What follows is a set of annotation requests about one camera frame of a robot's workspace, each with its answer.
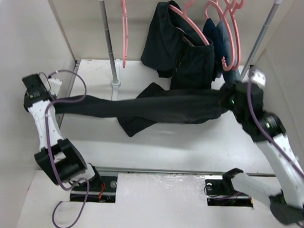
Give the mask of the black trousers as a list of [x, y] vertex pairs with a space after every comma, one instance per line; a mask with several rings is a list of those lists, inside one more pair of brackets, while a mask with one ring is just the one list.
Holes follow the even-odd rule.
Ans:
[[218, 119], [226, 112], [219, 101], [221, 91], [211, 89], [211, 83], [171, 78], [169, 90], [153, 82], [135, 99], [105, 100], [87, 95], [78, 103], [57, 103], [58, 114], [73, 114], [97, 118], [116, 117], [128, 136], [155, 123], [203, 124]]

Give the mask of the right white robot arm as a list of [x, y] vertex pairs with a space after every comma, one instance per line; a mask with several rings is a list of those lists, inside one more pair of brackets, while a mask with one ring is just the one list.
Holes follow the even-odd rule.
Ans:
[[225, 193], [244, 193], [266, 205], [280, 223], [289, 226], [304, 222], [304, 172], [291, 150], [286, 129], [280, 118], [264, 110], [264, 92], [251, 82], [226, 83], [220, 91], [220, 106], [230, 110], [267, 158], [281, 187], [262, 183], [239, 168], [222, 175]]

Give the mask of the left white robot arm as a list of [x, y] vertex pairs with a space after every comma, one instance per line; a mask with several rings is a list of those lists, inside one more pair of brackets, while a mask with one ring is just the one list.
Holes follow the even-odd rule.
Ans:
[[22, 78], [26, 88], [23, 106], [34, 119], [39, 135], [39, 152], [36, 163], [48, 178], [63, 190], [79, 187], [94, 191], [103, 184], [93, 165], [88, 165], [78, 149], [62, 136], [56, 120], [56, 94], [47, 89], [40, 75], [30, 74]]

